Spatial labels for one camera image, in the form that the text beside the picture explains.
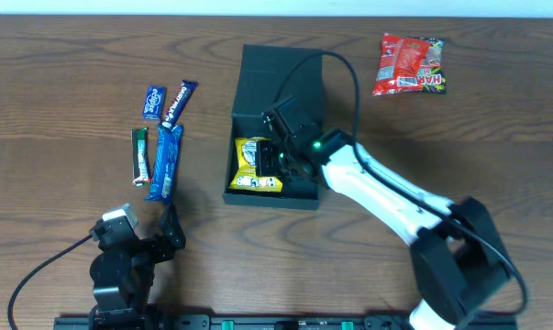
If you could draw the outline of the blue Oreo cookie pack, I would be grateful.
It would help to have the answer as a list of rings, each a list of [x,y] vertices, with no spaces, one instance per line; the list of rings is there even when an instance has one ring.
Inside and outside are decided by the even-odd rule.
[[[167,130],[162,125],[158,125],[157,131],[156,157],[149,196],[145,200],[170,204],[183,128],[182,125],[177,125]]]

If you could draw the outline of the yellow Hacks candy bag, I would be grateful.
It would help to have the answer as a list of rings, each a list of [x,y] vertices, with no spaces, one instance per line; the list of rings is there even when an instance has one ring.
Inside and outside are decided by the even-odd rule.
[[[229,184],[230,189],[260,193],[280,193],[282,182],[274,176],[259,176],[256,173],[256,154],[258,143],[265,137],[237,137],[235,147],[238,170]]]

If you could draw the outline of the red Hacks candy bag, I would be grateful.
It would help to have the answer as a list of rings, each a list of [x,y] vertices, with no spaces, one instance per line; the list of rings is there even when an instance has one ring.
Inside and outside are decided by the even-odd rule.
[[[421,39],[385,33],[373,95],[420,92],[417,75],[431,44]]]

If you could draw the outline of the Haribo gummy bag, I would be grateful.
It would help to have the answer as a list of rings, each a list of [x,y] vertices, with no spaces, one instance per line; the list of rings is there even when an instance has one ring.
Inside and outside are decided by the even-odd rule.
[[[442,52],[445,40],[442,38],[415,37],[430,45],[425,57],[420,61],[417,73],[418,87],[414,93],[445,94],[447,83],[442,70]]]

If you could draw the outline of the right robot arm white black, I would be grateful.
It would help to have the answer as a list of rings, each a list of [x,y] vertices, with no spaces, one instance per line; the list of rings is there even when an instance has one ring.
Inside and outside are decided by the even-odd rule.
[[[518,273],[484,204],[417,187],[345,132],[261,141],[255,160],[259,174],[303,177],[347,196],[402,239],[421,295],[408,318],[414,329],[462,329],[490,317],[482,305]]]

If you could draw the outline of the blue Eclipse mint pack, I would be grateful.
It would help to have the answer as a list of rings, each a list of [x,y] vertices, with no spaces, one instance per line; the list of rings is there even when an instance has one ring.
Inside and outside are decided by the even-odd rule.
[[[166,88],[162,86],[150,86],[144,100],[142,117],[146,120],[161,120],[161,113],[165,101]]]

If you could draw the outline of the green chocolate bar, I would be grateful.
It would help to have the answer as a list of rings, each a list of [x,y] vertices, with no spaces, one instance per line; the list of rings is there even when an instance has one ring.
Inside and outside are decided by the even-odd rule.
[[[134,186],[142,186],[151,182],[147,152],[147,134],[148,129],[146,127],[133,129],[131,131],[133,164],[132,184]]]

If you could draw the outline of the black open gift box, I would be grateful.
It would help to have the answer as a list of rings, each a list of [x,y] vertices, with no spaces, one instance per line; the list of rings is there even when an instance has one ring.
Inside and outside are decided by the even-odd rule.
[[[243,46],[231,112],[227,173],[222,194],[226,204],[301,210],[319,207],[320,188],[304,178],[286,180],[281,192],[253,192],[229,187],[238,170],[235,139],[270,138],[271,132],[263,123],[261,113],[275,100],[293,96],[296,110],[319,125],[323,123],[323,61],[317,55],[319,52],[319,49],[307,48]]]

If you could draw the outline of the purple Dairy Milk bar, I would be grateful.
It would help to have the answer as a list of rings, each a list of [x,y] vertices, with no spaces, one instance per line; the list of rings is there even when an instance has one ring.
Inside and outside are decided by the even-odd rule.
[[[160,121],[160,126],[166,131],[171,131],[177,124],[182,111],[186,107],[193,92],[198,86],[198,82],[183,80],[178,93],[173,98],[168,107],[165,117]]]

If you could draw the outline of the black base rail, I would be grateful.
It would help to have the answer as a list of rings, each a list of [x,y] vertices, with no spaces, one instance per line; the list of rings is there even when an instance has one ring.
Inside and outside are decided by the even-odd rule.
[[[236,317],[184,314],[153,325],[90,325],[85,317],[57,317],[54,330],[89,329],[175,329],[175,330],[406,330],[406,318],[399,315],[365,317]]]

